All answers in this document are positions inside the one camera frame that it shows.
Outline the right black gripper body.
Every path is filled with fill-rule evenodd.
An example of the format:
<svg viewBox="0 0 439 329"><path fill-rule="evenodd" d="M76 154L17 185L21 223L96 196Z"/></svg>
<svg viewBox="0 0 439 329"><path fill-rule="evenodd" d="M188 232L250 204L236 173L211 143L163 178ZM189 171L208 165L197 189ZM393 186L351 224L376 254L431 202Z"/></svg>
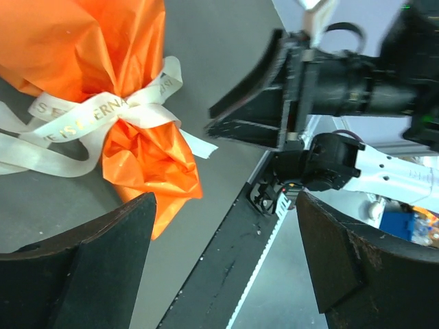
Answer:
<svg viewBox="0 0 439 329"><path fill-rule="evenodd" d="M373 59L361 53L363 31L354 30L359 44L355 51L326 53L313 50L311 61L302 66L298 100L289 114L287 148L302 147L302 137L310 133L307 116L341 117L365 112L373 90Z"/></svg>

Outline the orange paper flower bouquet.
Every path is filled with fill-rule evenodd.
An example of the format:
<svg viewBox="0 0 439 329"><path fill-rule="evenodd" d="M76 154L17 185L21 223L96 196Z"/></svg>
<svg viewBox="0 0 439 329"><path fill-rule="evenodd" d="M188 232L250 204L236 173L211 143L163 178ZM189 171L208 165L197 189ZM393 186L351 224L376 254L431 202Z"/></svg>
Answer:
<svg viewBox="0 0 439 329"><path fill-rule="evenodd" d="M29 123L1 104L1 173L100 166L124 202L154 194L153 239L201 198L195 160L216 147L165 107L183 85L165 18L162 1L2 1L1 77L34 101Z"/></svg>

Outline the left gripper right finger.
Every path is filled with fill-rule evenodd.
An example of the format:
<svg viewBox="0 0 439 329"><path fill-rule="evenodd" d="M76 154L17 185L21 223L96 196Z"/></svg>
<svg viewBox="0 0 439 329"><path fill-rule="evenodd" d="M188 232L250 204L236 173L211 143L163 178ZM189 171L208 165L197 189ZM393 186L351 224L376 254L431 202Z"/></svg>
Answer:
<svg viewBox="0 0 439 329"><path fill-rule="evenodd" d="M437 249L387 234L306 192L296 209L329 328L438 327Z"/></svg>

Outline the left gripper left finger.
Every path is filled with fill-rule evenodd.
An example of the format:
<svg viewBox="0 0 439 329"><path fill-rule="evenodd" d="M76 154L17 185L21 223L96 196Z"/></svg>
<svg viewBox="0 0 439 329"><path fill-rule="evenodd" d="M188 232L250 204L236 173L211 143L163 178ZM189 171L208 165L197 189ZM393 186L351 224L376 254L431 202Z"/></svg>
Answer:
<svg viewBox="0 0 439 329"><path fill-rule="evenodd" d="M2 328L128 328L156 198L1 255Z"/></svg>

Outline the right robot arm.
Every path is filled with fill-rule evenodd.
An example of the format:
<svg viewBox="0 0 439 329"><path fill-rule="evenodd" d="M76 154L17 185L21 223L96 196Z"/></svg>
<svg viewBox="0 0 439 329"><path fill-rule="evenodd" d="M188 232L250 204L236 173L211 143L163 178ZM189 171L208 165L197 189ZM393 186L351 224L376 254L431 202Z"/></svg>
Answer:
<svg viewBox="0 0 439 329"><path fill-rule="evenodd" d="M215 105L212 138L273 154L281 184L363 192L438 210L438 170L387 154L391 134L438 150L438 2L406 1L365 56L364 32L303 1L302 28L274 30L256 67Z"/></svg>

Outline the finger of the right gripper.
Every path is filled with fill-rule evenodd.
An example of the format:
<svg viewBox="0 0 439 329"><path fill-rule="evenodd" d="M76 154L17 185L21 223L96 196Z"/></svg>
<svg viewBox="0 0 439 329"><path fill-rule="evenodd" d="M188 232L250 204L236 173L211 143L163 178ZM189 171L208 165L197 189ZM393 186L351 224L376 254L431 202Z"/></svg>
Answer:
<svg viewBox="0 0 439 329"><path fill-rule="evenodd" d="M236 141L271 151L283 148L283 130L277 120L213 120L205 128L211 138Z"/></svg>
<svg viewBox="0 0 439 329"><path fill-rule="evenodd" d="M262 57L256 66L228 91L217 103L209 109L211 119L218 119L226 112L226 109L244 99L245 96L251 95L257 86L267 79L268 73L272 70L271 66L275 63L278 55L278 44L285 35L282 29L274 29Z"/></svg>

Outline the cream printed ribbon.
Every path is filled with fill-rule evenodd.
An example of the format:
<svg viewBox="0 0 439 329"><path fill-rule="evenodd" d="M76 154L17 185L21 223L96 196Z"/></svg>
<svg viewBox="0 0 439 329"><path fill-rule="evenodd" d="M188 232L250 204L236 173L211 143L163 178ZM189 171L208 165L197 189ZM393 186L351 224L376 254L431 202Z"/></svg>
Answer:
<svg viewBox="0 0 439 329"><path fill-rule="evenodd" d="M183 85L180 61L163 60L163 69L146 87L128 97L99 93L82 103L41 93L28 109L32 116L24 124L1 104L1 174L36 171L76 178L92 171L102 152L107 133L120 119L148 129L180 120L164 107L165 101ZM52 143L80 141L88 152L86 160L75 160L49 149Z"/></svg>

